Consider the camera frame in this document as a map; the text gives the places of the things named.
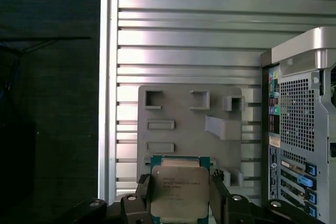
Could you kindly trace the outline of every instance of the ventilation grille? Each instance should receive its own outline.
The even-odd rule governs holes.
[[[314,94],[308,79],[280,84],[281,141],[314,151]]]
[[[300,155],[294,154],[292,152],[287,152],[285,150],[282,150],[281,155],[284,156],[285,158],[288,158],[290,160],[294,160],[298,163],[305,164],[306,163],[306,158],[302,157]]]

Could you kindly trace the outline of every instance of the corrugated metal wall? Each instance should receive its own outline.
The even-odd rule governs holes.
[[[243,149],[247,151],[241,169],[246,186],[258,185],[260,54],[311,28],[335,25],[335,1],[118,0],[114,4],[119,12],[118,48],[110,56],[116,53],[118,64],[117,195],[136,187],[138,87],[149,83],[240,87],[247,102],[243,113]],[[110,132],[111,145],[113,136]]]

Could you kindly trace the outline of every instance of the blue latch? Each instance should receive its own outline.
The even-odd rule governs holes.
[[[304,186],[307,186],[307,187],[313,187],[314,186],[314,182],[311,179],[309,179],[307,177],[304,177],[302,175],[298,176],[298,183],[302,184]]]

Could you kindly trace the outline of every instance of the black cable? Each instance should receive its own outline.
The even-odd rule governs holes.
[[[31,50],[31,51],[28,51],[28,52],[23,51],[23,54],[24,54],[24,55],[26,55],[26,54],[30,54],[31,52],[35,52],[35,51],[40,50],[40,49],[42,49],[42,48],[44,48],[44,47],[50,46],[50,45],[52,45],[52,44],[54,44],[54,43],[56,43],[56,42],[58,42],[58,40],[51,41],[50,43],[48,43],[48,44],[46,44],[46,45],[43,45],[43,46],[41,46],[41,47],[38,47],[38,48],[36,48],[36,49],[34,49],[34,50]]]
[[[26,50],[28,50],[28,49],[30,49],[30,48],[37,47],[37,46],[39,46],[39,45],[42,45],[42,44],[48,43],[48,42],[50,42],[50,41],[51,41],[51,40],[44,40],[44,41],[42,41],[42,42],[40,42],[40,43],[37,43],[37,44],[34,44],[34,45],[32,45],[32,46],[29,46],[29,47],[23,48],[23,49],[22,49],[22,51],[26,51]]]

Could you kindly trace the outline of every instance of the computer tower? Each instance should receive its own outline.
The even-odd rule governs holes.
[[[261,55],[262,200],[336,220],[336,28],[319,27]]]

